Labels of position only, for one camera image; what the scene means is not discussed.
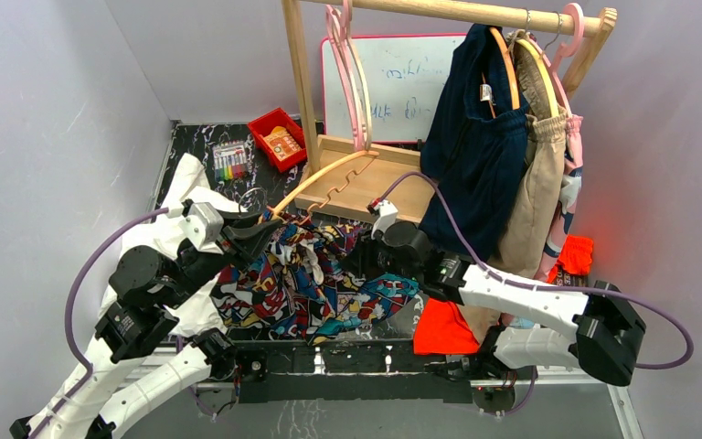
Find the comic print shorts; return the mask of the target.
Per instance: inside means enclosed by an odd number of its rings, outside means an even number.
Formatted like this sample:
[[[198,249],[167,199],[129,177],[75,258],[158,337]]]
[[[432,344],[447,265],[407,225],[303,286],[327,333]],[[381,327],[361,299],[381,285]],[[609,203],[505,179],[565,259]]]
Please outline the comic print shorts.
[[[394,316],[420,290],[384,273],[365,278],[341,267],[367,228],[319,225],[283,214],[285,224],[246,270],[223,269],[211,298],[226,327],[315,345]]]

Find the orange wooden hanger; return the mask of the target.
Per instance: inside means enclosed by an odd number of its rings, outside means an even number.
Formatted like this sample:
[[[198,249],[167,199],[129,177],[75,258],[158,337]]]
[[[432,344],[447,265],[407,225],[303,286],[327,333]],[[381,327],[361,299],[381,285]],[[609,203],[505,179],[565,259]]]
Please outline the orange wooden hanger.
[[[305,177],[301,183],[285,196],[275,207],[265,207],[265,211],[271,214],[273,219],[280,218],[282,212],[293,202],[296,203],[298,197],[305,193],[309,188],[312,188],[317,183],[324,179],[328,179],[336,169],[352,163],[358,159],[368,159],[368,162],[359,169],[350,167],[346,173],[340,178],[340,182],[328,188],[322,198],[308,196],[309,205],[303,208],[306,213],[305,217],[309,220],[314,213],[327,216],[335,216],[341,219],[358,220],[370,222],[371,214],[367,210],[366,205],[352,206],[349,203],[340,202],[338,197],[353,183],[355,177],[361,176],[380,156],[376,151],[360,151],[350,155],[345,155],[334,162],[315,171],[308,177]]]

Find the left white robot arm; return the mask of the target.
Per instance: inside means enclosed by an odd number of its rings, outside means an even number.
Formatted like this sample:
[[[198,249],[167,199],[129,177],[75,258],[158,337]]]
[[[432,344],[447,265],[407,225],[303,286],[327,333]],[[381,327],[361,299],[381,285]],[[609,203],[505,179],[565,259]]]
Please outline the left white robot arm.
[[[76,369],[15,438],[120,438],[154,408],[202,380],[226,380],[238,351],[210,294],[220,272],[249,269],[282,219],[187,201],[143,214],[112,234],[137,239],[108,281],[111,301],[80,348],[72,328],[85,263],[67,297],[64,330]]]

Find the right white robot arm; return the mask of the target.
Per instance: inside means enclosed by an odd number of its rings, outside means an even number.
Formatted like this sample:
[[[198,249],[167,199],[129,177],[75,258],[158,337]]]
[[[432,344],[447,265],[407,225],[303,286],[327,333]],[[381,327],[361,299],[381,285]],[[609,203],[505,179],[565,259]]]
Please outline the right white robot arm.
[[[363,233],[341,266],[359,277],[401,276],[432,299],[534,322],[530,329],[488,331],[477,357],[480,371],[491,379],[511,369],[557,366],[581,369],[617,387],[632,380],[646,324],[617,292],[564,291],[501,272],[434,247],[407,221]]]

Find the orange shorts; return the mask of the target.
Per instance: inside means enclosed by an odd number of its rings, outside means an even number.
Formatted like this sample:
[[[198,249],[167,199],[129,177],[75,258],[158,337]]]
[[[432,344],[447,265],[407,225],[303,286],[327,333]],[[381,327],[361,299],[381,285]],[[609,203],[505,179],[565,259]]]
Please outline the orange shorts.
[[[433,298],[425,303],[413,335],[416,355],[472,355],[479,348],[456,304]]]

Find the beige plastic hanger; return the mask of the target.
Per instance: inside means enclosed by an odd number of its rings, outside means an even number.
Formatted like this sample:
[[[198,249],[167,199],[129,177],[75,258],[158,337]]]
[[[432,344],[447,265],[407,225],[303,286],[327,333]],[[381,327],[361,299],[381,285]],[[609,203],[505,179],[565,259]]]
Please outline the beige plastic hanger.
[[[370,98],[367,86],[366,74],[356,49],[355,42],[351,32],[351,22],[353,20],[353,2],[351,0],[343,0],[342,2],[342,34],[345,41],[347,51],[351,55],[354,62],[354,70],[349,71],[351,82],[354,86],[355,105],[357,123],[359,124],[358,140],[360,142],[359,149],[369,151],[372,144],[372,122],[371,122],[371,107]]]

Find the navy blue shorts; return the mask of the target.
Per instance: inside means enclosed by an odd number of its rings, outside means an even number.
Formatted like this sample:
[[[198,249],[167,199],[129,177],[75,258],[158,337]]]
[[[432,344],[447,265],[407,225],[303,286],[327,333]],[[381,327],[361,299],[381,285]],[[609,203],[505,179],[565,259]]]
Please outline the navy blue shorts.
[[[488,26],[474,24],[454,50],[420,153],[420,170],[440,194],[420,222],[450,252],[467,245],[483,261],[498,249],[524,172],[526,100],[511,108],[505,70]]]

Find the beige shorts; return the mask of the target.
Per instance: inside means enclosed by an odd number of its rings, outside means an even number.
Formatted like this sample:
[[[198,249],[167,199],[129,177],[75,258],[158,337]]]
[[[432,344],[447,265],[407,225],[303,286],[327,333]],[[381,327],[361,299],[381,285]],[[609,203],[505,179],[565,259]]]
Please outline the beige shorts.
[[[527,53],[515,59],[519,87],[529,103],[526,114],[526,171],[498,249],[486,263],[495,269],[532,278],[542,260],[558,205],[566,151],[567,115],[560,106],[553,116],[546,81]]]

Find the orange hanger with navy shorts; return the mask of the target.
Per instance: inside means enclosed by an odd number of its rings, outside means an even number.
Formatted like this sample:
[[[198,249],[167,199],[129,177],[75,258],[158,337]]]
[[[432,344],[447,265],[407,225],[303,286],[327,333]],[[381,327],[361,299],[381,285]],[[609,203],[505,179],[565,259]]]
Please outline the orange hanger with navy shorts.
[[[494,41],[496,48],[500,53],[500,57],[505,70],[505,82],[508,88],[507,94],[510,98],[511,108],[518,110],[521,106],[520,92],[517,86],[516,72],[509,48],[505,43],[501,31],[494,26],[489,26],[488,31]]]

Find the pink plastic hanger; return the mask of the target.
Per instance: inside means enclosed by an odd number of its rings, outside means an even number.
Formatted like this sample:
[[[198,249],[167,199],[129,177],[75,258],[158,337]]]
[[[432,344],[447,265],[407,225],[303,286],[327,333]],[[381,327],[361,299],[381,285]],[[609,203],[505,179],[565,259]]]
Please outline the pink plastic hanger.
[[[359,124],[357,123],[356,105],[354,94],[354,86],[351,82],[350,70],[354,70],[354,62],[351,55],[347,51],[345,41],[342,34],[342,6],[333,7],[327,5],[325,7],[325,24],[327,30],[328,41],[335,59],[336,69],[341,82],[343,94],[346,99],[346,106],[350,118],[352,140],[356,151],[365,151],[359,149],[360,142],[358,140]]]

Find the yellow hanger with beige shorts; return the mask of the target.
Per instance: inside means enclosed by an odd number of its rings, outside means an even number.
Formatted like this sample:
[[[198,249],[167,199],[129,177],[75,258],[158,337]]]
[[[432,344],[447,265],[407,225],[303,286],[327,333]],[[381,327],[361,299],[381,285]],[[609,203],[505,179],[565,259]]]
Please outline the yellow hanger with beige shorts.
[[[522,30],[509,37],[517,84],[525,97],[530,113],[538,119],[560,115],[555,89],[541,53]]]

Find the pink hanger far right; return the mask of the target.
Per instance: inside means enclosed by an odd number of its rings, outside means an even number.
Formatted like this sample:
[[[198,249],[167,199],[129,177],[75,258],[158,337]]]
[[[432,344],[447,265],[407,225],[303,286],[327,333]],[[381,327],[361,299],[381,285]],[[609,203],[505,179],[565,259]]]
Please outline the pink hanger far right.
[[[565,92],[564,86],[558,75],[558,70],[561,62],[564,59],[573,57],[580,48],[584,37],[585,17],[582,7],[578,3],[572,2],[566,4],[563,10],[558,13],[558,29],[556,32],[556,37],[561,35],[564,16],[571,17],[573,21],[571,41],[562,42],[559,45],[553,60],[550,60],[546,55],[546,50],[549,44],[547,44],[544,49],[540,48],[538,52],[540,59],[544,62],[544,65],[548,70],[550,81],[554,87],[556,102],[566,111],[567,117],[570,118],[572,116],[572,111],[569,106],[569,98],[567,97],[567,93]]]

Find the marker pen pack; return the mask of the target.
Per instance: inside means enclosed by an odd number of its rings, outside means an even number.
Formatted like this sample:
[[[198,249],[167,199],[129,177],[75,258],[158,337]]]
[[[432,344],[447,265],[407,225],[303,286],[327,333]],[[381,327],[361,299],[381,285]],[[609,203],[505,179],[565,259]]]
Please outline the marker pen pack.
[[[244,141],[214,145],[211,153],[217,182],[243,178],[250,173],[250,155]]]

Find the white cloth garment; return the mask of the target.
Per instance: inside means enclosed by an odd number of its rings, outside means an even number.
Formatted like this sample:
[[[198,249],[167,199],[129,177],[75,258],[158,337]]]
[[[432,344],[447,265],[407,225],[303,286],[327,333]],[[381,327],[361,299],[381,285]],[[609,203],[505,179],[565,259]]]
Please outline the white cloth garment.
[[[206,175],[206,169],[201,161],[190,154],[181,157],[174,176],[170,180],[163,205],[175,205],[185,199],[208,202],[214,208],[227,212],[245,212],[239,203],[226,198],[213,190]],[[132,248],[146,246],[159,253],[175,258],[179,244],[184,234],[179,227],[180,219],[160,215],[152,223],[140,224],[122,235],[122,248],[119,257]],[[210,328],[221,330],[224,334],[229,329],[223,323],[222,317],[211,299],[212,283],[205,281],[202,288],[192,295],[177,309],[170,309],[172,316],[179,323],[170,333],[181,337],[198,335]]]

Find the wooden clothes rack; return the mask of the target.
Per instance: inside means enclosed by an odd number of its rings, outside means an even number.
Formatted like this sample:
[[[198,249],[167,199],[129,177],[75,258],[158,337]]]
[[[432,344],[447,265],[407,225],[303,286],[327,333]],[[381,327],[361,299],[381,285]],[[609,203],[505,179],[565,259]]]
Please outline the wooden clothes rack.
[[[596,17],[580,17],[570,7],[557,14],[464,1],[343,1],[340,5],[571,36],[572,41],[557,52],[558,59],[573,59],[562,81],[569,97],[580,86],[618,18],[617,10],[611,7],[604,7]],[[277,207],[285,209],[293,203],[299,209],[370,222],[367,203],[400,176],[417,170],[420,155],[384,145],[373,145],[368,153],[357,152],[349,139],[317,133],[301,4],[284,1],[282,12],[308,163],[298,187]]]

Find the orange card box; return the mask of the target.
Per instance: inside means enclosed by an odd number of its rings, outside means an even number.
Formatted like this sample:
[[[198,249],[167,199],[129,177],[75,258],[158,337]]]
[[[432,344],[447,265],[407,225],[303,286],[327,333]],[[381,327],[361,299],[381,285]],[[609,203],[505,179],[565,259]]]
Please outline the orange card box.
[[[264,137],[265,144],[278,162],[288,160],[297,154],[301,147],[286,127],[276,126]]]

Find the red plastic bin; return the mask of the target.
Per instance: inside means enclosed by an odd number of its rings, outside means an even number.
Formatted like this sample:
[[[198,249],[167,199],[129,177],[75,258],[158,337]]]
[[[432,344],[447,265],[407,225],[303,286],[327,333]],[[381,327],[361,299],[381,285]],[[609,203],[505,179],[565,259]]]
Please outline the red plastic bin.
[[[282,108],[276,108],[247,124],[255,145],[280,173],[307,160],[303,129]]]

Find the pink framed whiteboard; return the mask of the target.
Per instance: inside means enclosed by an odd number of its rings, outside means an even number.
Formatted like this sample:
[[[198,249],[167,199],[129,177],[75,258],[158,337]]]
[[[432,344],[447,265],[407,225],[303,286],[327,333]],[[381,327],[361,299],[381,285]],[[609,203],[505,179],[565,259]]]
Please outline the pink framed whiteboard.
[[[406,144],[426,138],[452,53],[464,38],[449,33],[354,39],[371,99],[373,142]]]

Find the small red cloth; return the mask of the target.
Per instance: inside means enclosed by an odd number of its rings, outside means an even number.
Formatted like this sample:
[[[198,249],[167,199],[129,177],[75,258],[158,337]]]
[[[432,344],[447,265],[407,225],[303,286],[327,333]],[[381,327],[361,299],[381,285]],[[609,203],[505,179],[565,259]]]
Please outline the small red cloth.
[[[558,271],[587,276],[593,263],[594,241],[591,238],[568,235],[555,266],[550,271],[554,277]]]

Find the pink patterned garment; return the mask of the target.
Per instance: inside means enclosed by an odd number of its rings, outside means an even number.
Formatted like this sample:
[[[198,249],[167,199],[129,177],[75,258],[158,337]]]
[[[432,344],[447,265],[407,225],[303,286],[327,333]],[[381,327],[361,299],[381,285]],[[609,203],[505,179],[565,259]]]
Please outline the pink patterned garment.
[[[543,282],[548,280],[549,273],[560,256],[574,219],[576,204],[582,186],[581,122],[582,118],[578,115],[567,117],[565,162],[558,205],[549,229],[542,260],[535,275],[529,279]]]

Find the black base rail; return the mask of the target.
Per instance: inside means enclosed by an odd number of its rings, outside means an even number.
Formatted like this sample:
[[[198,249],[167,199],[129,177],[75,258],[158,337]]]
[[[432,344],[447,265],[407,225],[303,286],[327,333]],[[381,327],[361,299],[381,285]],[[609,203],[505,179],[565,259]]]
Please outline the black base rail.
[[[415,354],[409,339],[236,343],[244,403],[439,400],[512,408],[524,373],[486,371],[472,357]]]

